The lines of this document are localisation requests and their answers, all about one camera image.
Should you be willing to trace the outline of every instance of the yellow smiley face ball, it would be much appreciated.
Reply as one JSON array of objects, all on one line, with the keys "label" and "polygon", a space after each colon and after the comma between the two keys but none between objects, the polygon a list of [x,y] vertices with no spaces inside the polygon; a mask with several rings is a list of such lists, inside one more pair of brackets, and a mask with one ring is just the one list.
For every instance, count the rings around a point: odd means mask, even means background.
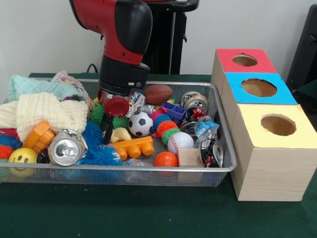
[{"label": "yellow smiley face ball", "polygon": [[[29,148],[21,148],[15,150],[9,158],[9,163],[26,163],[26,164],[34,164],[36,163],[36,152]],[[14,175],[26,178],[28,176],[31,176],[35,169],[34,168],[16,168],[11,167],[9,168],[11,173]]]}]

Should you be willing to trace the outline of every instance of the white knit fabric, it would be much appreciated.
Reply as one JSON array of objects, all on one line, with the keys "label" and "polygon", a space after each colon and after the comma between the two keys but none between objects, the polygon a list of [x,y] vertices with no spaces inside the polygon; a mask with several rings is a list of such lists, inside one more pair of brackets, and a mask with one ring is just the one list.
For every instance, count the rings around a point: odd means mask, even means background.
[{"label": "white knit fabric", "polygon": [[63,128],[82,133],[86,127],[88,106],[84,101],[60,102],[52,93],[37,93],[25,94],[18,101],[0,105],[0,112],[0,128],[16,128],[24,142],[43,120],[50,124],[54,133]]}]

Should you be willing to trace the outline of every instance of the wooden box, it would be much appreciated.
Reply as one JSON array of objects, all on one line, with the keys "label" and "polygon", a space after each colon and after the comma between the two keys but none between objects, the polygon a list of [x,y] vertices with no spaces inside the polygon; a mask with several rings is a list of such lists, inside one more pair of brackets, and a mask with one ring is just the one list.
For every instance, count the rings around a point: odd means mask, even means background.
[{"label": "wooden box", "polygon": [[301,201],[317,167],[317,133],[300,105],[238,104],[231,136],[239,201]]},{"label": "wooden box", "polygon": [[237,103],[297,105],[278,73],[226,73],[221,101],[232,130]]},{"label": "wooden box", "polygon": [[211,83],[222,95],[225,73],[277,73],[261,49],[217,49],[214,56]]}]

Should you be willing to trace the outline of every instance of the blue paper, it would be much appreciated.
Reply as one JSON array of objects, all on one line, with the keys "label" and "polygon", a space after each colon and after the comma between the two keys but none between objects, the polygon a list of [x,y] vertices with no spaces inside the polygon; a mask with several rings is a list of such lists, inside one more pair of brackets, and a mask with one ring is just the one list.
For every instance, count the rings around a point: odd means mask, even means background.
[{"label": "blue paper", "polygon": [[[226,77],[237,103],[297,105],[278,73],[226,73]],[[277,88],[276,94],[271,97],[258,97],[247,93],[242,87],[242,82],[252,78],[273,84]]]}]

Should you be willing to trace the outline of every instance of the orange toy block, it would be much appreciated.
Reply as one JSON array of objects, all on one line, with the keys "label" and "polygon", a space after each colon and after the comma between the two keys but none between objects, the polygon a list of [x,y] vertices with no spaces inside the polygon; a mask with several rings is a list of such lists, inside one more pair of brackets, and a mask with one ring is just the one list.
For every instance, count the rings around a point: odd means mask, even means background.
[{"label": "orange toy block", "polygon": [[55,135],[50,131],[50,125],[43,121],[34,128],[22,147],[30,148],[39,154],[49,146],[54,137]]},{"label": "orange toy block", "polygon": [[150,136],[120,141],[109,145],[116,148],[116,152],[120,155],[121,161],[126,160],[128,156],[132,159],[136,159],[141,153],[145,156],[149,156],[154,152],[153,140]]}]

